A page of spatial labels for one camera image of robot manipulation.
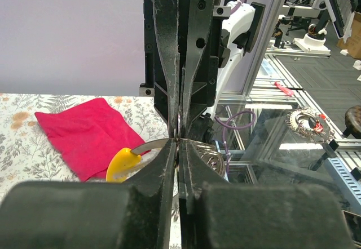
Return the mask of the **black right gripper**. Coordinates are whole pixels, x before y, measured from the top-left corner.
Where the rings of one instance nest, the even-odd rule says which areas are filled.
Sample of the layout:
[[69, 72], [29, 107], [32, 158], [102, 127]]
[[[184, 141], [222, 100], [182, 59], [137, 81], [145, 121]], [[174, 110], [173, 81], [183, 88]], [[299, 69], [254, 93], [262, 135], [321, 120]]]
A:
[[214, 0], [143, 0], [145, 82], [170, 138], [207, 141], [224, 47]]

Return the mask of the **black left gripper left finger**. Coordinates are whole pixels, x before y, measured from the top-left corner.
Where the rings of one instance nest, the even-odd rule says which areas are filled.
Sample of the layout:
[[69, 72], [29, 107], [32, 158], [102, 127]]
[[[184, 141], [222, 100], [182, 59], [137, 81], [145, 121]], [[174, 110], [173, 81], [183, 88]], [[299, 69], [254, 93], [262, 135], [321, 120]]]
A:
[[123, 183], [27, 181], [1, 203], [2, 248], [168, 248], [177, 145]]

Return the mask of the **large keyring with yellow grip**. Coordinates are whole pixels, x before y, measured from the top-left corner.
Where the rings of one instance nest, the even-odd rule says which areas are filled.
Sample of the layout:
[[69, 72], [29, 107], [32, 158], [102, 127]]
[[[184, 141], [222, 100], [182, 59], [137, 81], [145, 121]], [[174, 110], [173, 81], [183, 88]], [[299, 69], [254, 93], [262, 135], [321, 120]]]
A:
[[[168, 142], [168, 139], [158, 139], [144, 143], [134, 149], [121, 149], [109, 163], [105, 180], [110, 183], [123, 183], [127, 177], [144, 168], [151, 161], [142, 160], [142, 154], [153, 149], [161, 149]], [[192, 145], [196, 148], [200, 158], [217, 174], [224, 176], [226, 166], [223, 156], [217, 151], [217, 148], [206, 143], [192, 140]]]

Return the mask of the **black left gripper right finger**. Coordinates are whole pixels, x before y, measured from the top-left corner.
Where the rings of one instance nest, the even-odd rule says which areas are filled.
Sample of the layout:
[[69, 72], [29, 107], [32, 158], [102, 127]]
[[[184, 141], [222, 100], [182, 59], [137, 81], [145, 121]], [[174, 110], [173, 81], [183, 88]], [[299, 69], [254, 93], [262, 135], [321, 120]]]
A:
[[335, 196], [325, 187], [231, 184], [189, 140], [179, 142], [183, 248], [353, 248]]

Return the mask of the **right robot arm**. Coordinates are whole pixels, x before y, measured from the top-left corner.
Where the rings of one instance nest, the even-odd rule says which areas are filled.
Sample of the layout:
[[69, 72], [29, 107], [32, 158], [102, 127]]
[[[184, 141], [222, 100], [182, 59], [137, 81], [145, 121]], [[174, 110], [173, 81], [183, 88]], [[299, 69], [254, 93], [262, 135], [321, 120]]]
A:
[[170, 138], [209, 140], [219, 97], [253, 49], [264, 10], [241, 0], [143, 0], [142, 88]]

